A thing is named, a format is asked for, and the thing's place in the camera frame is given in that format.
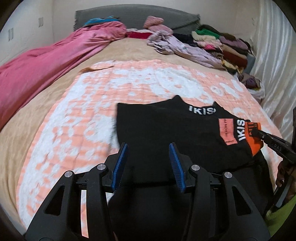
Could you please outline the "right hand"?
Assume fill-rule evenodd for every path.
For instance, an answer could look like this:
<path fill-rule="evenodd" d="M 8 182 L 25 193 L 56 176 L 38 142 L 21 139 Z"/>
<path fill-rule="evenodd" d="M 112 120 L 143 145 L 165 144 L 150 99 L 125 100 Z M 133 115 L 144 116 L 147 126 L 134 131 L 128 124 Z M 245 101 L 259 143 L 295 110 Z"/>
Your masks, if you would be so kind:
<path fill-rule="evenodd" d="M 288 183 L 289 179 L 295 181 L 295 167 L 292 167 L 288 162 L 281 161 L 277 167 L 277 175 L 275 184 L 277 187 L 281 187 Z"/>

